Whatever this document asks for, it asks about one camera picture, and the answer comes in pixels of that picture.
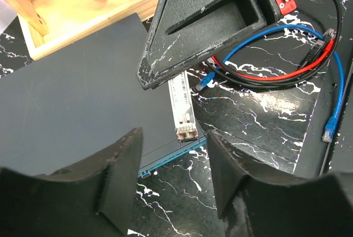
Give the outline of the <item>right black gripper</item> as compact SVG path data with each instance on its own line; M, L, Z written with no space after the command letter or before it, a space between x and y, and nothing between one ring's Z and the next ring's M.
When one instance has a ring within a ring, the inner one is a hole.
M296 0L159 0L137 78L154 89L296 8Z

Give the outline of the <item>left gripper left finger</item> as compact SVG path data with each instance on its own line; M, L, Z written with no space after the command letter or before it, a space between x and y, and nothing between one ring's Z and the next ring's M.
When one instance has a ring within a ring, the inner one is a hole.
M126 236L143 148L134 128L50 175L1 169L1 236Z

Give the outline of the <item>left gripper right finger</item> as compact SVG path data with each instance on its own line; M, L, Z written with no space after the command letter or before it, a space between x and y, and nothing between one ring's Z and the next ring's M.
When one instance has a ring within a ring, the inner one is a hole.
M207 148L226 236L352 236L352 173L294 176L215 131L207 133Z

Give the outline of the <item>silver SFP module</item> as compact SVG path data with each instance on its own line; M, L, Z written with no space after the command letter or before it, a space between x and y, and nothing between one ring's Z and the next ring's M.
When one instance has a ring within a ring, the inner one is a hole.
M178 142L198 139L187 72L184 71L169 80L168 87Z

